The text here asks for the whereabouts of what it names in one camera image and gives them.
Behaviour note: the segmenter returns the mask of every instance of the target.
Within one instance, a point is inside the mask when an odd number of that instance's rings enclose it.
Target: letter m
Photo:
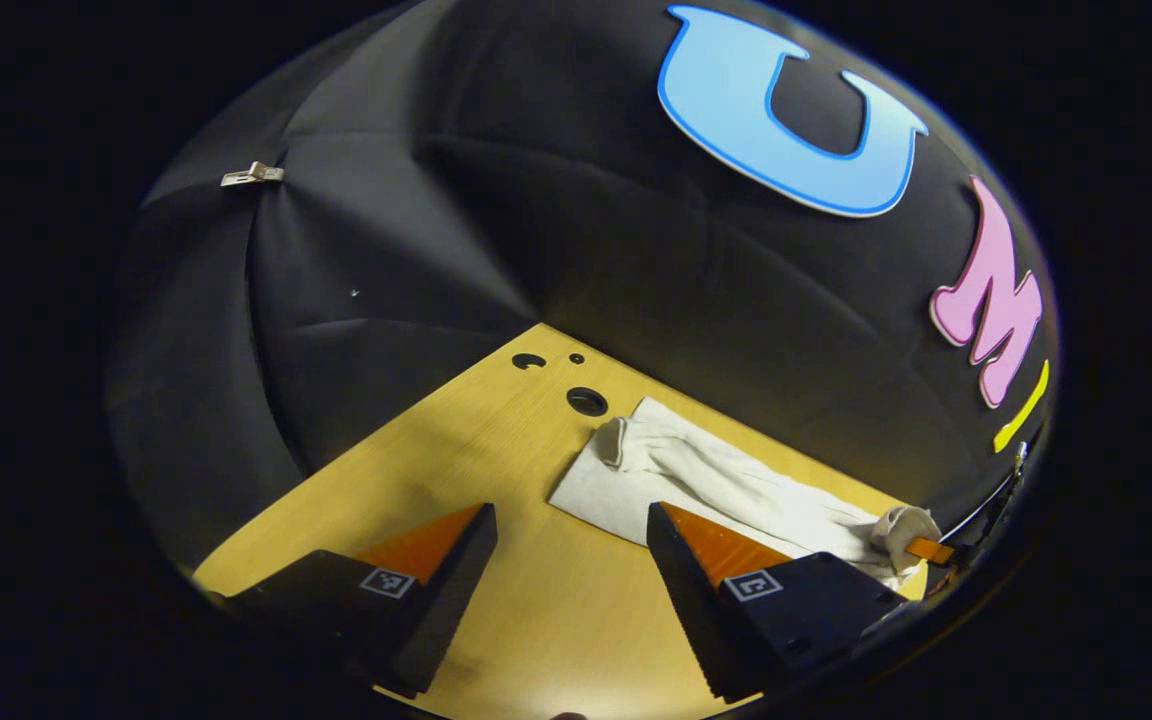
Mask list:
[[[1011,226],[980,179],[972,176],[972,188],[980,203],[980,225],[972,256],[954,287],[941,287],[932,293],[932,323],[956,347],[965,346],[975,336],[973,365],[1001,348],[996,357],[980,369],[980,395],[988,407],[998,407],[1033,340],[1038,318],[1043,316],[1043,297],[1033,273],[1025,273],[1020,286],[1015,286]],[[978,328],[975,314],[982,303],[984,311]]]

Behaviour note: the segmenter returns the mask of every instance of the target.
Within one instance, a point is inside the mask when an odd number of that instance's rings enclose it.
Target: black fabric backdrop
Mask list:
[[[115,252],[152,179],[381,5],[0,8],[0,717],[376,717],[218,624],[172,569],[99,381]],[[1076,369],[1049,495],[1026,509],[1055,520],[1046,541],[925,655],[797,714],[1152,717],[1152,5],[794,13],[933,97],[1009,179]]]
[[[996,487],[1011,453],[993,433],[1044,361],[1061,372],[1052,279],[1006,183],[882,70],[765,6],[715,0],[812,53],[772,100],[806,141],[859,139],[842,68],[931,129],[878,218],[741,176],[660,108],[680,28],[668,5],[404,5],[280,68],[188,143],[129,245],[108,397],[129,483],[175,560],[197,564],[538,320],[945,528]],[[217,187],[255,159],[283,165],[285,185]],[[972,250],[970,174],[1005,205],[1016,276],[1032,270],[1043,290],[996,410],[927,310]]]

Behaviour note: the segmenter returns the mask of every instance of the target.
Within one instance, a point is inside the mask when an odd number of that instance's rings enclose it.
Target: wooden tabletop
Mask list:
[[[547,364],[517,369],[520,353]],[[568,359],[573,353],[584,363]],[[607,415],[576,414],[567,392],[577,386],[601,393]],[[865,511],[900,503],[535,325],[262,511],[195,578],[234,594],[312,550],[355,555],[447,511],[494,502],[494,555],[433,687],[412,705],[463,720],[717,714],[732,706],[710,696],[649,548],[547,502],[590,433],[634,414],[644,396]],[[924,566],[901,592],[920,598],[925,584]]]

